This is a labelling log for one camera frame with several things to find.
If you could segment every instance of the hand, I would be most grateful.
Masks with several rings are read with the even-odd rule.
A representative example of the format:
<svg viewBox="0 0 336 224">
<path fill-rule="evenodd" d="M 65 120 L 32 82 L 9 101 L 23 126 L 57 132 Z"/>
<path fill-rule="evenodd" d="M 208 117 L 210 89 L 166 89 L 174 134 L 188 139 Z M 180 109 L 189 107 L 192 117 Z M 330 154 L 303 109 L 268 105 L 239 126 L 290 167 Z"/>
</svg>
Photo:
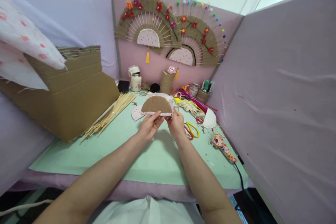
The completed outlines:
<svg viewBox="0 0 336 224">
<path fill-rule="evenodd" d="M 158 131 L 159 127 L 165 120 L 164 117 L 160 117 L 160 113 L 161 111 L 157 111 L 154 115 L 148 115 L 144 118 L 137 132 L 137 134 L 141 138 L 147 141 L 153 138 L 153 136 L 155 135 L 155 133 Z"/>
<path fill-rule="evenodd" d="M 175 107 L 173 111 L 173 119 L 166 117 L 166 121 L 170 134 L 173 136 L 173 138 L 175 138 L 175 140 L 178 137 L 186 136 L 184 132 L 184 117 L 179 111 L 175 109 Z"/>
</svg>

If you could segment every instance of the pink fabric with polka dots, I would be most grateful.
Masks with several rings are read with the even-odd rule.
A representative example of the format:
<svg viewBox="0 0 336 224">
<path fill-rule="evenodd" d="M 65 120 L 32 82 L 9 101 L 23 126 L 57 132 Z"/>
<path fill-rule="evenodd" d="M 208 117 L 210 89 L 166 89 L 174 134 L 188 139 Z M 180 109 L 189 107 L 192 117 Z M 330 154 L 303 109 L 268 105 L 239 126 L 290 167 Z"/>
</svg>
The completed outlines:
<svg viewBox="0 0 336 224">
<path fill-rule="evenodd" d="M 193 55 L 188 49 L 180 48 L 175 50 L 169 57 L 169 59 L 180 62 L 186 65 L 193 65 Z"/>
<path fill-rule="evenodd" d="M 53 43 L 10 0 L 0 0 L 0 52 L 0 76 L 29 88 L 48 90 L 23 52 L 55 69 L 65 67 Z"/>
<path fill-rule="evenodd" d="M 159 36 L 153 29 L 143 29 L 138 36 L 138 44 L 145 46 L 160 47 Z"/>
<path fill-rule="evenodd" d="M 141 114 L 141 109 L 142 109 L 142 105 L 140 106 L 136 106 L 133 110 L 132 110 L 132 118 L 134 121 L 139 120 L 140 118 L 144 117 L 145 115 Z"/>
</svg>

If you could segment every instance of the green table mat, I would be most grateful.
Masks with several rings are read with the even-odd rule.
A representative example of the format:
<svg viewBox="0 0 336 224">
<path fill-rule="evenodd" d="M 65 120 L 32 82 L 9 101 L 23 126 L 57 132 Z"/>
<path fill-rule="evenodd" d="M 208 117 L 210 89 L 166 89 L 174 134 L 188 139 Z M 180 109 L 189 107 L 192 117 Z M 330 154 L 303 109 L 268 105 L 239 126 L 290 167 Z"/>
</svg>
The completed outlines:
<svg viewBox="0 0 336 224">
<path fill-rule="evenodd" d="M 137 95 L 134 99 L 138 105 L 142 105 L 146 97 Z M 30 169 L 38 172 L 60 173 L 81 175 L 89 167 L 101 158 L 111 153 L 122 145 L 127 139 L 134 135 L 143 120 L 134 122 L 131 116 L 132 106 L 130 103 L 99 136 L 92 136 L 80 144 L 80 138 L 71 143 L 62 142 L 56 139 L 51 146 L 30 166 Z M 196 120 L 182 108 L 179 111 L 183 114 L 184 120 L 190 122 L 195 127 Z M 239 174 L 219 150 L 209 144 L 209 137 L 213 137 L 211 129 L 205 129 L 205 134 L 201 128 L 199 138 L 194 138 L 191 142 L 201 155 L 206 164 L 217 177 L 221 186 L 225 189 L 241 188 Z M 164 134 L 169 134 L 167 123 L 164 121 L 159 131 L 141 151 L 140 155 L 133 162 L 124 175 L 124 180 L 188 185 L 186 175 L 183 170 L 182 161 L 173 139 Z M 231 145 L 225 139 L 232 154 L 236 157 Z M 242 164 L 238 161 L 237 166 L 243 177 L 244 186 L 247 186 L 248 175 Z"/>
</svg>

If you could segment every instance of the yellow tassel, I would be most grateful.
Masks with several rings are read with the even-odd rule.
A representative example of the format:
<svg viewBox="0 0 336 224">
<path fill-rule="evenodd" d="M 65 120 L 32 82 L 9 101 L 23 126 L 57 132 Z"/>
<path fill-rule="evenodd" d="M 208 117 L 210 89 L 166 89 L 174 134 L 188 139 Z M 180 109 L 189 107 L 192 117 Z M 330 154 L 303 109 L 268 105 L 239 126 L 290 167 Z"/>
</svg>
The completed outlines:
<svg viewBox="0 0 336 224">
<path fill-rule="evenodd" d="M 149 64 L 149 47 L 147 49 L 146 64 Z"/>
<path fill-rule="evenodd" d="M 177 68 L 177 71 L 176 71 L 176 74 L 175 74 L 175 77 L 174 77 L 174 79 L 177 79 L 178 77 L 179 77 L 179 69 L 180 69 L 180 64 L 179 64 L 179 66 L 178 66 L 178 68 Z"/>
</svg>

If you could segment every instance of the cardboard box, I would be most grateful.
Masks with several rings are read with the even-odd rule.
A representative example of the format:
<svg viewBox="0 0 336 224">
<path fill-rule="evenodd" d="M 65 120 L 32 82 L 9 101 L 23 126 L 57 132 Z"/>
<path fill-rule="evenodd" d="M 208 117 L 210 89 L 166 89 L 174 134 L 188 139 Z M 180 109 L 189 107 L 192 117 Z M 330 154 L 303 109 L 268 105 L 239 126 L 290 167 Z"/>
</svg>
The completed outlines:
<svg viewBox="0 0 336 224">
<path fill-rule="evenodd" d="M 0 80 L 0 89 L 39 124 L 64 141 L 82 135 L 119 97 L 114 79 L 102 72 L 100 46 L 58 48 L 66 69 L 56 70 L 25 55 L 49 88 L 26 89 Z"/>
</svg>

